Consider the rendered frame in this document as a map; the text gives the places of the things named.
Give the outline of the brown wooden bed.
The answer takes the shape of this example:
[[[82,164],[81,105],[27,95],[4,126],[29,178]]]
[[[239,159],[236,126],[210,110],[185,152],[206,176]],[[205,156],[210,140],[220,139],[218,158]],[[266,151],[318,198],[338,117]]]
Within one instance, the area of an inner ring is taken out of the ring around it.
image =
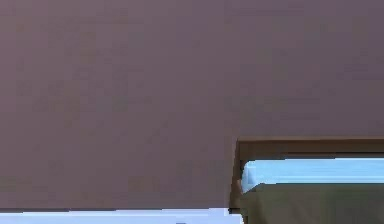
[[[229,211],[244,224],[384,224],[384,183],[259,184],[243,193],[254,160],[382,158],[384,137],[242,138],[236,142]]]

